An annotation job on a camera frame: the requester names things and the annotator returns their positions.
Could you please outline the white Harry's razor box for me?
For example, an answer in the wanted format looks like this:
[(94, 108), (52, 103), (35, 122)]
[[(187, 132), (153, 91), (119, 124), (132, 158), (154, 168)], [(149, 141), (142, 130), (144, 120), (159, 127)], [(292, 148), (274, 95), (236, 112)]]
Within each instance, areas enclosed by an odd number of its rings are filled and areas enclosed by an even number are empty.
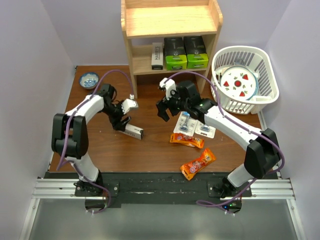
[(164, 67), (163, 44), (161, 42), (152, 43), (151, 69), (162, 70)]

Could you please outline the silver Harry's razor box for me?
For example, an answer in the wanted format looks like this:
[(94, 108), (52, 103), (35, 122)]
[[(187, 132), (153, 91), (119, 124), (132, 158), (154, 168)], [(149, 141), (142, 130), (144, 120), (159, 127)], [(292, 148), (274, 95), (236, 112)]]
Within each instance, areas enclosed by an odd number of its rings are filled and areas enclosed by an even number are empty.
[(125, 135), (128, 135), (130, 137), (136, 138), (138, 140), (142, 140), (143, 137), (144, 137), (144, 129), (140, 128), (140, 127), (137, 127), (137, 126), (134, 126), (134, 125), (132, 125), (130, 123), (128, 123), (125, 126), (124, 131), (120, 131), (120, 132), (125, 134)]

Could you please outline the black green razor box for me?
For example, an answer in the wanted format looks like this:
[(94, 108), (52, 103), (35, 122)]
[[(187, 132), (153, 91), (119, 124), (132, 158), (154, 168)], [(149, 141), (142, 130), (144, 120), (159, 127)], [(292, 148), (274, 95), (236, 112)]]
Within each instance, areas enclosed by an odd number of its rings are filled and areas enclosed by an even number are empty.
[(185, 70), (187, 55), (182, 37), (164, 38), (164, 60), (168, 71)]
[(187, 58), (187, 69), (206, 68), (209, 58), (202, 36), (185, 36), (183, 42)]

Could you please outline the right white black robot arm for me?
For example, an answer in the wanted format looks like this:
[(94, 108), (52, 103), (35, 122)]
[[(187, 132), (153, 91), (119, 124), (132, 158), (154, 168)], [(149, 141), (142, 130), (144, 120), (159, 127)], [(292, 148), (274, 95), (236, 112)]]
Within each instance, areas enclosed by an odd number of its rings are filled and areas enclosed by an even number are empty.
[(245, 125), (220, 109), (215, 101), (201, 98), (190, 80), (175, 83), (164, 78), (159, 89), (165, 92), (163, 99), (156, 103), (157, 115), (163, 120), (170, 119), (167, 112), (172, 116), (187, 112), (192, 119), (219, 130), (245, 150), (244, 162), (214, 187), (222, 198), (235, 196), (249, 180), (262, 179), (280, 161), (279, 144), (273, 130), (267, 128), (262, 131)]

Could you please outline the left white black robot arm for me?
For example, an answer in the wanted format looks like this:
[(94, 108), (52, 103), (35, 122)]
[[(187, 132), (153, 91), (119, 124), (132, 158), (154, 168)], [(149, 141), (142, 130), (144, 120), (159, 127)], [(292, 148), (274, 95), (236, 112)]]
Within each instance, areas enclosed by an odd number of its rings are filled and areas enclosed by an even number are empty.
[(131, 119), (127, 113), (138, 107), (134, 95), (115, 102), (116, 93), (112, 85), (103, 84), (72, 110), (53, 117), (51, 149), (60, 156), (57, 168), (69, 163), (79, 177), (75, 186), (91, 196), (109, 197), (111, 194), (104, 186), (101, 171), (89, 156), (87, 124), (96, 114), (104, 113), (114, 130), (124, 131)]

